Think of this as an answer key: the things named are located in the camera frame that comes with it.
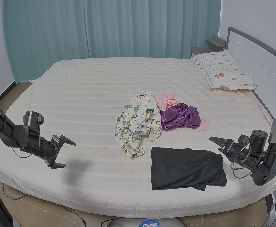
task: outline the pillow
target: pillow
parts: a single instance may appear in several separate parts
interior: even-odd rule
[[[240,67],[227,50],[192,57],[206,76],[210,87],[227,90],[256,88],[257,83]]]

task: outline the headboard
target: headboard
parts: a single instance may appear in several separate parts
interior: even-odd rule
[[[276,50],[232,27],[229,27],[226,49],[258,84],[255,96],[272,118],[276,118]]]

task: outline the blue logo sticker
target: blue logo sticker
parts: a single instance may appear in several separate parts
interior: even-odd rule
[[[139,227],[161,227],[161,225],[159,224],[159,222],[155,221],[155,220],[145,220],[143,221]]]

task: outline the black cloth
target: black cloth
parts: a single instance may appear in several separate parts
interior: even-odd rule
[[[207,150],[152,147],[152,189],[226,186],[223,158]]]

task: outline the bed sheet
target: bed sheet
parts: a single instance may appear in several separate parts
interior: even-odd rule
[[[155,95],[174,91],[180,102],[196,107],[211,126],[202,133],[191,128],[163,131],[152,143],[143,136],[145,155],[130,160],[115,141],[115,119],[129,99],[147,90]],[[6,115],[22,125],[28,110],[44,116],[41,136],[50,140],[53,134],[63,134],[77,144],[64,144],[56,161],[66,167],[52,170],[38,157],[17,157],[0,140],[0,181],[40,199],[96,214],[170,218],[241,208],[276,190],[276,177],[261,187],[250,176],[236,179],[224,155],[226,187],[152,190],[152,146],[220,153],[208,140],[210,136],[237,140],[254,129],[270,132],[251,91],[209,88],[191,59],[60,61],[27,89]],[[244,169],[237,174],[247,172]]]

